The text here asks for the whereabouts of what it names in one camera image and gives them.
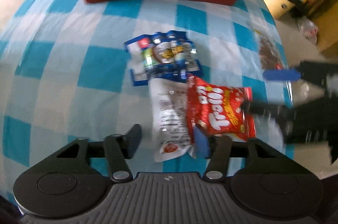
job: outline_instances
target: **clutter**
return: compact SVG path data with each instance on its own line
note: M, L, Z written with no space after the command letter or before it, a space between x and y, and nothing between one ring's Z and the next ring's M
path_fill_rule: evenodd
M317 43L318 27L306 17L297 20L297 26L301 34L313 44Z
M185 82L187 72L201 75L196 48L186 32L171 30L141 35L124 43L131 55L129 69L134 86L147 85L152 78Z
M149 81L156 162L182 156L191 147L185 117L187 89L188 84L165 79Z
M244 115L241 103L251 100L251 88L221 87L201 78L188 77L187 127L193 138L193 129L199 124L210 135L232 133L246 140L255 137L254 120Z

